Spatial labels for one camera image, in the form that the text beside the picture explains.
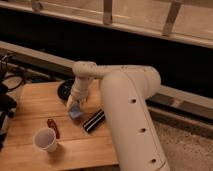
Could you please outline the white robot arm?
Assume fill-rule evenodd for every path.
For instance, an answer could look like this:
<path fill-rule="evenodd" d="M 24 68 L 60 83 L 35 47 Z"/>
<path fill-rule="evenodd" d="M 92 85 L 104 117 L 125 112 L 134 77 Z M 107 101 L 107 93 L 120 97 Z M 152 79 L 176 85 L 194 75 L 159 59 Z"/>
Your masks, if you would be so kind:
<path fill-rule="evenodd" d="M 99 79 L 106 121 L 121 171 L 170 171 L 146 100 L 161 86 L 158 71 L 143 65 L 98 65 L 78 61 L 72 66 L 75 81 L 67 101 L 71 108 L 89 94 Z"/>

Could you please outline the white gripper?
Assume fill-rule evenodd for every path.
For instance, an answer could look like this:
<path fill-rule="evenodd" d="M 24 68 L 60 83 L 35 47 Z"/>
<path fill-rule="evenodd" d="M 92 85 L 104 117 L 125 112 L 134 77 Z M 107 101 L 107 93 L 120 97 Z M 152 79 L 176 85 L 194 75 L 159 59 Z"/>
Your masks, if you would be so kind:
<path fill-rule="evenodd" d="M 71 88 L 70 96 L 68 97 L 66 108 L 67 111 L 70 111 L 74 103 L 78 100 L 81 101 L 81 105 L 87 104 L 88 101 L 88 89 L 90 81 L 88 79 L 76 79 Z"/>

